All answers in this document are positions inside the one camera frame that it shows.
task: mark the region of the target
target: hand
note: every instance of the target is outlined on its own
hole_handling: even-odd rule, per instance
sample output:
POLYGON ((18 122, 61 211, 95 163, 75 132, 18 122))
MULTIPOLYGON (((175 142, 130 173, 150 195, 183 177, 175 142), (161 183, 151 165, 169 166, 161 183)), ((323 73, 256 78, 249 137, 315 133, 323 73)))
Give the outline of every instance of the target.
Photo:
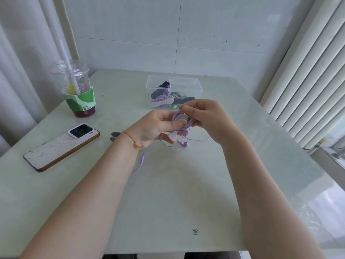
POLYGON ((183 122, 171 121, 174 112, 169 110, 153 110, 125 131, 143 147, 150 146, 154 140, 164 140, 174 144, 175 141, 172 141, 167 134, 162 133, 183 127, 183 122))
POLYGON ((179 108, 188 116, 196 119, 192 127, 204 128, 211 138, 219 144, 230 129, 237 129, 218 101, 196 99, 180 105, 179 108))

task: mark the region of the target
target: person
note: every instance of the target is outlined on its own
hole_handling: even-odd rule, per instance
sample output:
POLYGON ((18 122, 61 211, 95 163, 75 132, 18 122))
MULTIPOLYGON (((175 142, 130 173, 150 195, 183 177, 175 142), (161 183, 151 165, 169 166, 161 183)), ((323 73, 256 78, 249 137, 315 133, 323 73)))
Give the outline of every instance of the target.
MULTIPOLYGON (((217 101, 180 106, 223 149, 235 189, 243 238, 253 259, 325 258, 290 203, 271 178, 246 136, 217 101)), ((141 146, 172 142, 164 131, 183 126, 173 111, 154 110, 125 131, 141 146)), ((139 148, 121 133, 55 209, 21 254, 21 259, 101 258, 139 148)))

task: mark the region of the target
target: red and yellow bracelet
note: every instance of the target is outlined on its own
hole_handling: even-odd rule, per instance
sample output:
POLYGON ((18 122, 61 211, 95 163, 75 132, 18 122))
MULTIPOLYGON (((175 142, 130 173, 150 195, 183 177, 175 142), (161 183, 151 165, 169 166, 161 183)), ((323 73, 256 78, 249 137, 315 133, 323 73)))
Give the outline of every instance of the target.
POLYGON ((123 133, 127 134, 133 140, 135 147, 143 149, 143 147, 140 146, 129 133, 127 133, 126 131, 123 131, 123 133))

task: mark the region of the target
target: cup lid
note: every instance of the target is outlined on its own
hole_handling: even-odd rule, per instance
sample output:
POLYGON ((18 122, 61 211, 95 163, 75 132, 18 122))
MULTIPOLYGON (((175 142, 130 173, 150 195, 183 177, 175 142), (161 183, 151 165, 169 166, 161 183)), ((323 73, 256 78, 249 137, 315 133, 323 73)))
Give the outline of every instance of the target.
MULTIPOLYGON (((79 60, 70 60, 70 64, 73 69, 74 76, 81 76, 89 72, 89 68, 86 66, 86 64, 82 63, 79 60)), ((72 75, 67 69, 64 61, 56 62, 49 68, 49 72, 56 77, 72 75)))

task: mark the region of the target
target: white curtain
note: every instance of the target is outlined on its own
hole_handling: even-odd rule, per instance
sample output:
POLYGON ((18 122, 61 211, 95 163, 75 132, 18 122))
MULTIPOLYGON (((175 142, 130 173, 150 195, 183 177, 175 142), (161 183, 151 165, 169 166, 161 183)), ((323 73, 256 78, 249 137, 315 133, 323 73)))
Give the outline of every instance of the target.
POLYGON ((78 59, 62 0, 0 0, 0 156, 63 100, 56 37, 78 59))

